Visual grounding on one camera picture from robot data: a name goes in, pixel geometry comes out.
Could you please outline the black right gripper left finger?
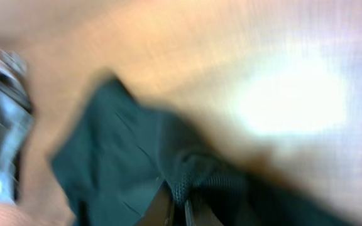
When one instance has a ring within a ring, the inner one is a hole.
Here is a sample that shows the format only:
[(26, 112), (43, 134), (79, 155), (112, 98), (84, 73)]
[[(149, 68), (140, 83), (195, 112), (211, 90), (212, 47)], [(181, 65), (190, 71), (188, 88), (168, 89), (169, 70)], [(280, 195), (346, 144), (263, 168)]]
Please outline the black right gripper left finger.
[(175, 204), (168, 185), (161, 185), (136, 226), (173, 226)]

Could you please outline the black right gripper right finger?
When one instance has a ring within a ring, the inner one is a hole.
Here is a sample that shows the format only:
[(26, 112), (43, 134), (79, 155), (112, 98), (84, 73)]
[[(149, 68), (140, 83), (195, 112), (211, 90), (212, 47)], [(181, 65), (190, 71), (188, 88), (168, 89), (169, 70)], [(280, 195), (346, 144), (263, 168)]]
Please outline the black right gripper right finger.
[(185, 221), (186, 226), (223, 226), (199, 195), (192, 195), (185, 202)]

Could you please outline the black t-shirt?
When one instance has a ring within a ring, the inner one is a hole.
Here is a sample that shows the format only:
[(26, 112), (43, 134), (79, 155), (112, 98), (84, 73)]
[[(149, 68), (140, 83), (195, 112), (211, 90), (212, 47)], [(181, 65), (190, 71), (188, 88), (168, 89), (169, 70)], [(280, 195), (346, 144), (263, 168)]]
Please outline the black t-shirt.
[(199, 195), (223, 225), (345, 225), (310, 200), (243, 173), (218, 158), (178, 115), (140, 105), (118, 78), (90, 96), (52, 158), (75, 225), (136, 225), (161, 185), (186, 225), (185, 202)]

